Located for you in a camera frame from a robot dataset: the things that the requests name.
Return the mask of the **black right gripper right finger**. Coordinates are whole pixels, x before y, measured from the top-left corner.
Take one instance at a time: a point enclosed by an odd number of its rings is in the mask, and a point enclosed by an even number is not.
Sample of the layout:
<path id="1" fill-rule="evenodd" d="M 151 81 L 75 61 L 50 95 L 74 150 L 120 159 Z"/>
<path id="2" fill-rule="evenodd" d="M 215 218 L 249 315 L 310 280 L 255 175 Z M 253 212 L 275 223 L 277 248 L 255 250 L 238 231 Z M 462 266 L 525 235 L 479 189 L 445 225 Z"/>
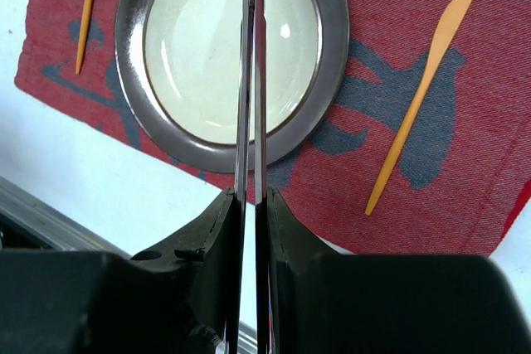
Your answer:
<path id="1" fill-rule="evenodd" d="M 509 285 L 477 255 L 342 255 L 279 192 L 256 203 L 260 353 L 527 353 Z"/>

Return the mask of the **metal tongs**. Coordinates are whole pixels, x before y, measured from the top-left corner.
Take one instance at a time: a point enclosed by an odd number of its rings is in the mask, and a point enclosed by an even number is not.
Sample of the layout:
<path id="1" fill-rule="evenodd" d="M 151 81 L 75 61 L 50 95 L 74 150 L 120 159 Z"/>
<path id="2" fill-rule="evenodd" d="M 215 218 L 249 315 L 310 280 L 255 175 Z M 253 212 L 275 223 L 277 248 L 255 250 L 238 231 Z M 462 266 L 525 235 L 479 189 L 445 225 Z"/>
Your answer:
<path id="1" fill-rule="evenodd" d="M 246 225 L 246 194 L 249 155 L 254 155 L 255 259 L 256 259 L 256 351 L 272 353 L 270 309 L 270 244 L 267 221 L 266 170 L 266 18 L 265 0 L 242 0 L 240 87 L 236 126 L 236 167 L 230 227 L 234 244 L 232 295 L 236 308 L 226 322 L 225 352 L 238 352 L 241 276 Z"/>

